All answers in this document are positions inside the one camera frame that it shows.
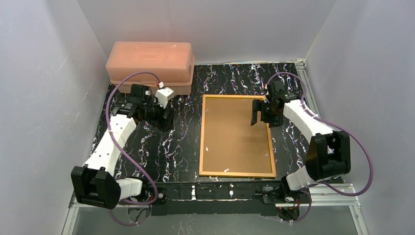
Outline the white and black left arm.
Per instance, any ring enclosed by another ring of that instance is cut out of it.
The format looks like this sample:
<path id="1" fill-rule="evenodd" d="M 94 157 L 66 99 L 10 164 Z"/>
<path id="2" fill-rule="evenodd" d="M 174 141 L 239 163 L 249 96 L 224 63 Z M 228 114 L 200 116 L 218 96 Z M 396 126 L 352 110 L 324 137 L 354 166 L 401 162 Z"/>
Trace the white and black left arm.
<path id="1" fill-rule="evenodd" d="M 159 83 L 152 93 L 148 86 L 134 84 L 131 93 L 115 103 L 109 114 L 109 127 L 83 166 L 71 172 L 78 203 L 113 209 L 123 199 L 139 196 L 143 181 L 137 177 L 114 179 L 115 165 L 129 136 L 141 121 L 166 132 L 173 127 L 175 111 L 168 108 L 174 91 Z"/>

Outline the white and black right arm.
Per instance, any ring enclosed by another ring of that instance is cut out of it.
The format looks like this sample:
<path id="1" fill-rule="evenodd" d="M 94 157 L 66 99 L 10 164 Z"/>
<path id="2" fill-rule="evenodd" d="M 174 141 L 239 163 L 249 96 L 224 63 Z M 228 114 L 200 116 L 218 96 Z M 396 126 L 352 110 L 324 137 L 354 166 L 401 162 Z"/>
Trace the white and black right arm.
<path id="1" fill-rule="evenodd" d="M 252 102 L 251 125 L 260 120 L 270 128 L 278 127 L 284 118 L 294 123 L 309 144 L 305 163 L 294 173 L 283 177 L 279 186 L 264 187 L 261 192 L 263 197 L 297 199 L 301 189 L 350 172 L 349 134 L 316 120 L 300 96 L 287 91 L 282 81 L 269 82 L 264 98 Z"/>

